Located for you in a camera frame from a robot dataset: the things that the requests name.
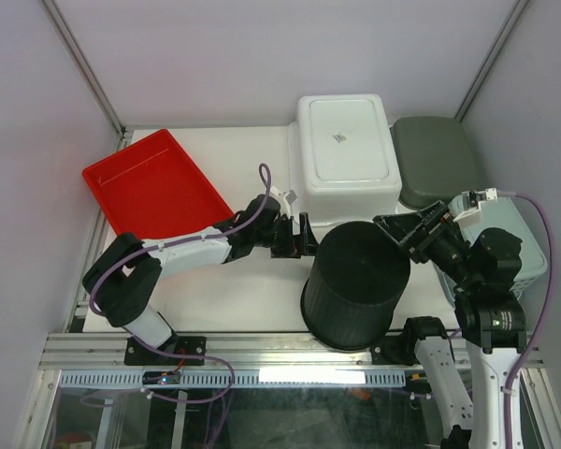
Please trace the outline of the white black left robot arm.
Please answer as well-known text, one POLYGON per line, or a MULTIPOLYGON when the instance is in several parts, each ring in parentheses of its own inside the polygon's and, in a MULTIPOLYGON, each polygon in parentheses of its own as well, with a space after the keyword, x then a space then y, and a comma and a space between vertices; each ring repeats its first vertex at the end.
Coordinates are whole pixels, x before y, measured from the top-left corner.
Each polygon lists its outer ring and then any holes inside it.
POLYGON ((235 262, 257 247, 269 249, 272 258, 314 256, 319 243, 309 216, 300 213, 298 222, 295 233, 282 203, 259 195, 247 209, 193 234, 142 240, 123 233, 82 278, 90 309, 127 331, 153 361, 169 362, 178 343, 173 328, 149 305, 156 284, 193 268, 235 262))

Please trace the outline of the black round bucket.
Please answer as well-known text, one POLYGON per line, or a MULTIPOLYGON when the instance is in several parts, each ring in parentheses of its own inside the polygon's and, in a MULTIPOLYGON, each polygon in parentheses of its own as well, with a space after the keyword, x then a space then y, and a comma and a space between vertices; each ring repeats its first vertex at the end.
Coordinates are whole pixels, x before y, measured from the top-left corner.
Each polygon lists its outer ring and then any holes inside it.
POLYGON ((410 260, 378 226, 348 222, 319 245, 300 298, 318 341, 349 352, 379 342, 410 280, 410 260))

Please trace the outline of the white plastic tub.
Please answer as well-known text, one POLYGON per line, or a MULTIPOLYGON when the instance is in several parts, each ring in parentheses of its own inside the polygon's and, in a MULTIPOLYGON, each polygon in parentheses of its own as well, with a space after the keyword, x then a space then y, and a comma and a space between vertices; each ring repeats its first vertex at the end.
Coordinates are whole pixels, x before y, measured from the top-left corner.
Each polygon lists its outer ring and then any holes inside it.
POLYGON ((288 128, 294 208, 314 227, 394 214, 402 180, 376 94, 310 95, 288 128))

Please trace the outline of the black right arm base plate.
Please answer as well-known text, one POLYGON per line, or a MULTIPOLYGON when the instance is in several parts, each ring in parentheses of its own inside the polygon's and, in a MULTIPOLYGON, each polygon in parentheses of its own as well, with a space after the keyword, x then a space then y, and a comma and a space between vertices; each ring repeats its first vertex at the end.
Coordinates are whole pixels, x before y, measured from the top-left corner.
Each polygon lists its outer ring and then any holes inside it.
POLYGON ((418 363, 413 350, 401 336, 386 336, 370 349, 371 364, 413 366, 418 363))

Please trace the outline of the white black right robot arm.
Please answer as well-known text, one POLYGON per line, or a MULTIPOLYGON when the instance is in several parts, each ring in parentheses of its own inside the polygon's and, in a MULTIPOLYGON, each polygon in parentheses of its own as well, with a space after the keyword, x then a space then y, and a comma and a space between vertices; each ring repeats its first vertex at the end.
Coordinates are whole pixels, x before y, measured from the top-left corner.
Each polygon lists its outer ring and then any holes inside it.
POLYGON ((443 448, 521 448, 519 366, 527 345, 526 319, 511 291, 522 263, 522 241, 487 227, 468 243, 448 206, 438 201, 411 213, 373 219, 413 263, 432 262, 454 283, 454 313, 472 374, 467 389, 438 317, 406 320, 381 345, 387 359, 422 365, 439 408, 443 448))

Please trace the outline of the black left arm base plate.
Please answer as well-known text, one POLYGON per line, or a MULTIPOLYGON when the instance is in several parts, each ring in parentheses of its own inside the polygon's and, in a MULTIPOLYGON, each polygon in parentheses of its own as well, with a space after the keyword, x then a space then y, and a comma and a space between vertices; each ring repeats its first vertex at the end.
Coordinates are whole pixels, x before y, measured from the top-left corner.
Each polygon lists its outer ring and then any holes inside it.
POLYGON ((168 339, 157 352, 148 349, 136 338, 126 342, 123 364, 125 366, 203 366, 206 354, 207 339, 205 336, 176 335, 168 339))

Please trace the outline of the red plastic tray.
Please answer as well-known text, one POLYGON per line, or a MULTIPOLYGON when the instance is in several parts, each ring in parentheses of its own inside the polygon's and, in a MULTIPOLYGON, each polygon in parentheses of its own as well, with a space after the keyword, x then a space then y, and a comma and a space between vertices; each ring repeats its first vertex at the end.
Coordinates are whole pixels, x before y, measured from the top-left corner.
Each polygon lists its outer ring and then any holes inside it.
POLYGON ((115 234, 168 239, 233 211, 172 134, 158 130, 86 167, 82 177, 115 234))

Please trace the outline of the dark green plastic tray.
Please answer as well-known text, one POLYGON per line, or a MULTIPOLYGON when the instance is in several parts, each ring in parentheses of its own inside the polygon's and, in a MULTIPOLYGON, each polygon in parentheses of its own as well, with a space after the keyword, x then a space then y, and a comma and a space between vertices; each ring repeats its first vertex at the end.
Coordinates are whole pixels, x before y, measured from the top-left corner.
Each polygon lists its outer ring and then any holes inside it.
POLYGON ((397 120, 391 136, 400 170, 400 201, 419 210, 482 186, 473 147, 457 120, 413 116, 397 120))

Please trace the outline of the light teal perforated basket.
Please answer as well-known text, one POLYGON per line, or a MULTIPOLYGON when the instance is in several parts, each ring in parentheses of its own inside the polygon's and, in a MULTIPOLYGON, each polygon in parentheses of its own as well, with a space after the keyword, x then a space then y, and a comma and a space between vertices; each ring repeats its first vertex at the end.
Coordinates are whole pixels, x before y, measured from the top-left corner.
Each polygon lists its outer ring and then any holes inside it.
POLYGON ((522 241, 520 251, 522 267, 511 286, 511 291, 517 299, 520 299, 524 290, 546 272, 547 257, 511 198, 499 197, 483 203, 481 215, 481 219, 476 224, 461 227, 461 235, 464 241, 472 246, 483 230, 488 227, 498 227, 522 241))

